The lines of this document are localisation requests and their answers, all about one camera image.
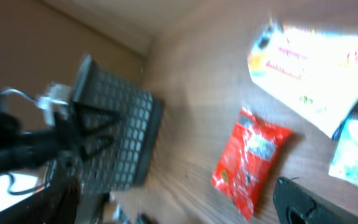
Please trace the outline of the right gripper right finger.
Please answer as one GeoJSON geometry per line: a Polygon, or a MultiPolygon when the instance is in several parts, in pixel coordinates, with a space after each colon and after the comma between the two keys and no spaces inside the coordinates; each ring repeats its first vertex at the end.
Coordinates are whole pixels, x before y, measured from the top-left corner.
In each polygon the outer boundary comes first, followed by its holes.
{"type": "Polygon", "coordinates": [[[328,193],[321,195],[294,179],[281,176],[277,179],[272,195],[275,211],[280,223],[307,224],[350,224],[358,223],[358,214],[334,202],[347,202],[348,206],[358,205],[356,194],[339,187],[328,187],[328,193]]]}

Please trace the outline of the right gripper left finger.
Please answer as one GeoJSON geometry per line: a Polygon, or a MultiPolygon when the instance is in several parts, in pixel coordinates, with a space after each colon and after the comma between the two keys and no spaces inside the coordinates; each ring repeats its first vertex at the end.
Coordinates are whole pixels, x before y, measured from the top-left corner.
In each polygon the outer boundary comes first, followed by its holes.
{"type": "Polygon", "coordinates": [[[0,212],[0,224],[74,224],[81,189],[65,179],[0,212]]]}

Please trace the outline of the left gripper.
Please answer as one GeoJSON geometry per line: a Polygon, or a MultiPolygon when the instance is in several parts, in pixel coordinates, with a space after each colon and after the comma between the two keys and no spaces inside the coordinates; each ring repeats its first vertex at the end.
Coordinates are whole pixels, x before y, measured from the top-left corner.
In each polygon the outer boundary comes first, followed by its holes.
{"type": "MultiPolygon", "coordinates": [[[[73,118],[82,136],[94,136],[120,122],[120,113],[73,102],[73,118]]],[[[64,152],[74,151],[80,139],[72,123],[55,118],[55,125],[23,134],[23,167],[36,168],[56,159],[64,152]]],[[[114,136],[100,135],[86,140],[80,148],[80,158],[88,161],[114,143],[114,136]]]]}

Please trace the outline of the red snack bag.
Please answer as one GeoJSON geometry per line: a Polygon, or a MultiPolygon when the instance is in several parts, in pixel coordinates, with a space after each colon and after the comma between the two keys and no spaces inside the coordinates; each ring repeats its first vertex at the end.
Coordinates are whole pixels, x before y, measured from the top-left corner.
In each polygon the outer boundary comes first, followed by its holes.
{"type": "Polygon", "coordinates": [[[243,107],[211,178],[215,189],[229,197],[249,221],[259,192],[291,129],[266,122],[243,107]]]}

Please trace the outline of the white wet wipes pack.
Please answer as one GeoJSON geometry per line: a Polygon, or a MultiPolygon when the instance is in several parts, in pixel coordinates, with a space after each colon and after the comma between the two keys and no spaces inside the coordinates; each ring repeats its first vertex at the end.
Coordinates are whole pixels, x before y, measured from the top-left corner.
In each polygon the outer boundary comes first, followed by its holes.
{"type": "Polygon", "coordinates": [[[358,105],[358,32],[270,21],[249,56],[251,80],[331,139],[358,105]]]}

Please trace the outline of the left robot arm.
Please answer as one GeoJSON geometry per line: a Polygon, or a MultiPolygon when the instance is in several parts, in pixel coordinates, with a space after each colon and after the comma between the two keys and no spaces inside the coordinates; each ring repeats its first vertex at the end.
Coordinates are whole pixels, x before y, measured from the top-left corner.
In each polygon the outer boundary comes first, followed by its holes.
{"type": "Polygon", "coordinates": [[[65,171],[73,167],[76,158],[88,161],[113,145],[113,136],[103,132],[120,121],[120,113],[70,100],[67,118],[54,112],[52,127],[22,132],[19,120],[6,111],[3,99],[0,91],[0,175],[7,175],[13,184],[11,173],[15,170],[36,169],[54,160],[59,166],[54,177],[21,191],[31,196],[1,211],[0,224],[74,223],[80,185],[65,171]]]}

